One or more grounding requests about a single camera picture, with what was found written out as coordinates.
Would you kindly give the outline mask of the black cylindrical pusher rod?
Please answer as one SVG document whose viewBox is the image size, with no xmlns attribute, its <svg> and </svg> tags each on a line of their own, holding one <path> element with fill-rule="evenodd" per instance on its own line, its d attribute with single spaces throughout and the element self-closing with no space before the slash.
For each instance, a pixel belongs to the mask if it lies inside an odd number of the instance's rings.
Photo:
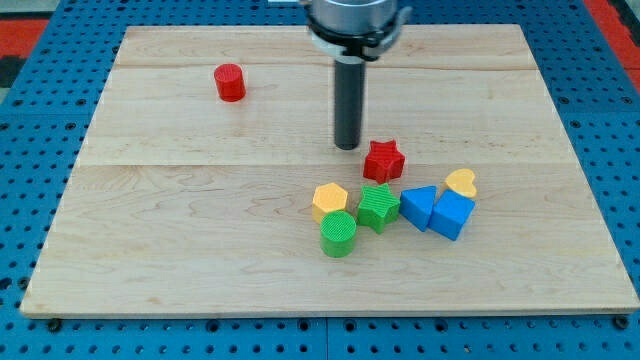
<svg viewBox="0 0 640 360">
<path fill-rule="evenodd" d="M 334 62 L 334 144 L 341 150 L 360 145 L 366 64 Z"/>
</svg>

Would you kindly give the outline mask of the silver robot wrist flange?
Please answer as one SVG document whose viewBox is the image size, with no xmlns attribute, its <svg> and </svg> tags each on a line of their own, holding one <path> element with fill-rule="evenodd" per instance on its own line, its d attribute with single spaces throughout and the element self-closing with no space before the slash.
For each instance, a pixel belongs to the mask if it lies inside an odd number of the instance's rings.
<svg viewBox="0 0 640 360">
<path fill-rule="evenodd" d="M 337 62 L 377 61 L 412 13 L 397 0 L 312 0 L 304 10 L 312 43 Z"/>
</svg>

